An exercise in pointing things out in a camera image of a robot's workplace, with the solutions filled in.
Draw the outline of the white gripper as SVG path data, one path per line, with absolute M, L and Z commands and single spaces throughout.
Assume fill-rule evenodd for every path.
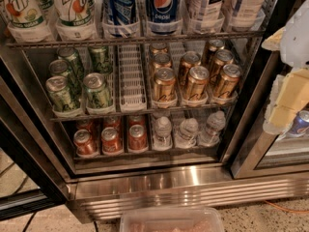
M 262 48 L 279 51 L 283 63 L 296 69 L 278 74 L 273 81 L 263 130 L 280 134 L 292 123 L 297 112 L 309 102 L 309 0 L 282 27 L 262 42 Z

